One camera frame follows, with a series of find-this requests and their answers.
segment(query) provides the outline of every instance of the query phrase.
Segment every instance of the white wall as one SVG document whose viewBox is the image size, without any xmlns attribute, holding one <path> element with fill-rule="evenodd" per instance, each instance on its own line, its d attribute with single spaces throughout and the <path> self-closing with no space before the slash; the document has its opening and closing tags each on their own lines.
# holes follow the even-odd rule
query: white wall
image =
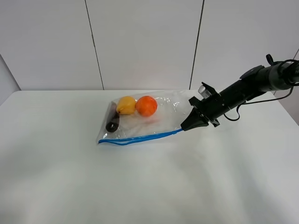
<svg viewBox="0 0 299 224">
<path fill-rule="evenodd" d="M 299 54 L 296 55 L 295 59 L 299 60 Z M 288 93 L 289 90 L 277 91 L 274 96 L 276 98 L 279 98 L 287 95 Z M 293 93 L 289 97 L 281 99 L 279 102 L 294 119 L 294 121 L 299 125 L 299 87 L 295 86 L 293 89 Z"/>
<path fill-rule="evenodd" d="M 0 55 L 0 105 L 19 87 Z"/>
<path fill-rule="evenodd" d="M 101 90 L 84 0 L 1 0 L 0 53 L 22 90 Z"/>
<path fill-rule="evenodd" d="M 224 89 L 249 69 L 294 57 L 299 47 L 299 1 L 205 1 L 192 89 Z"/>
<path fill-rule="evenodd" d="M 202 0 L 87 0 L 105 89 L 188 89 Z"/>
</svg>

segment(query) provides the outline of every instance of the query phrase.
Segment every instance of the black robotic arm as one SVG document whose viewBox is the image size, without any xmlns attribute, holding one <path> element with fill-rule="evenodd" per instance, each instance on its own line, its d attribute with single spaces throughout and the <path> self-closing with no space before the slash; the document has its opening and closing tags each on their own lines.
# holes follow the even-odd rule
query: black robotic arm
<svg viewBox="0 0 299 224">
<path fill-rule="evenodd" d="M 271 55 L 267 55 L 266 58 L 270 64 L 269 67 L 259 65 L 250 69 L 237 82 L 220 93 L 217 93 L 213 87 L 202 83 L 199 93 L 204 99 L 198 100 L 196 97 L 189 99 L 193 109 L 181 124 L 182 129 L 187 131 L 196 127 L 208 126 L 208 122 L 216 127 L 219 125 L 218 117 L 225 116 L 226 112 L 235 107 L 237 107 L 238 112 L 241 105 L 262 102 L 246 103 L 246 101 L 261 96 L 268 91 L 290 89 L 290 93 L 285 96 L 288 97 L 292 93 L 293 87 L 299 85 L 299 61 L 290 59 L 283 62 L 274 62 Z"/>
</svg>

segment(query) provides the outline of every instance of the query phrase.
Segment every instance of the tabletop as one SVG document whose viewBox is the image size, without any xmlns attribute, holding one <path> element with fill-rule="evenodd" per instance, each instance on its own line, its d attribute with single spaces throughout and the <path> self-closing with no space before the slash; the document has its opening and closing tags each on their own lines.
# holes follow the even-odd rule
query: tabletop
<svg viewBox="0 0 299 224">
<path fill-rule="evenodd" d="M 108 103 L 140 92 L 10 96 L 0 106 L 1 223 L 299 223 L 299 127 L 279 102 L 244 105 L 217 128 L 96 144 Z"/>
</svg>

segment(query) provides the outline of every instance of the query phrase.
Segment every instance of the plastic bag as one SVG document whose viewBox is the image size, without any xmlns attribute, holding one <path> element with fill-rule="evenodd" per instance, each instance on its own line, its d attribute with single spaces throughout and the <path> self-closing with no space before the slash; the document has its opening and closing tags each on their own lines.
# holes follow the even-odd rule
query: plastic bag
<svg viewBox="0 0 299 224">
<path fill-rule="evenodd" d="M 157 102 L 157 110 L 151 116 L 142 116 L 137 110 L 133 114 L 119 114 L 116 111 L 121 98 L 108 106 L 98 143 L 109 142 L 116 145 L 147 141 L 180 132 L 181 123 L 187 118 L 192 106 L 186 91 L 157 91 L 132 95 L 138 105 L 141 97 L 150 96 Z"/>
</svg>

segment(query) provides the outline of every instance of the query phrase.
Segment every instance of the blue zipper seal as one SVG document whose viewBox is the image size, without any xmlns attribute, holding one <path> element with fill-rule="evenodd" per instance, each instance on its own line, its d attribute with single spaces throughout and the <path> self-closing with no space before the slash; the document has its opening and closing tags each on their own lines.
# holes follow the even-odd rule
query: blue zipper seal
<svg viewBox="0 0 299 224">
<path fill-rule="evenodd" d="M 133 138 L 126 138 L 126 139 L 101 139 L 99 140 L 99 144 L 102 142 L 108 142 L 108 143 L 112 143 L 112 144 L 116 144 L 119 146 L 126 146 L 132 143 L 137 143 L 137 142 L 142 142 L 142 141 L 149 141 L 149 140 L 153 140 L 153 139 L 160 139 L 163 137 L 167 137 L 170 136 L 172 134 L 176 134 L 180 131 L 182 131 L 183 129 L 178 129 L 175 131 L 171 131 L 171 132 L 164 132 L 164 133 L 159 133 L 159 134 L 150 134 L 150 135 L 144 135 L 144 136 L 139 136 L 139 137 L 133 137 Z"/>
</svg>

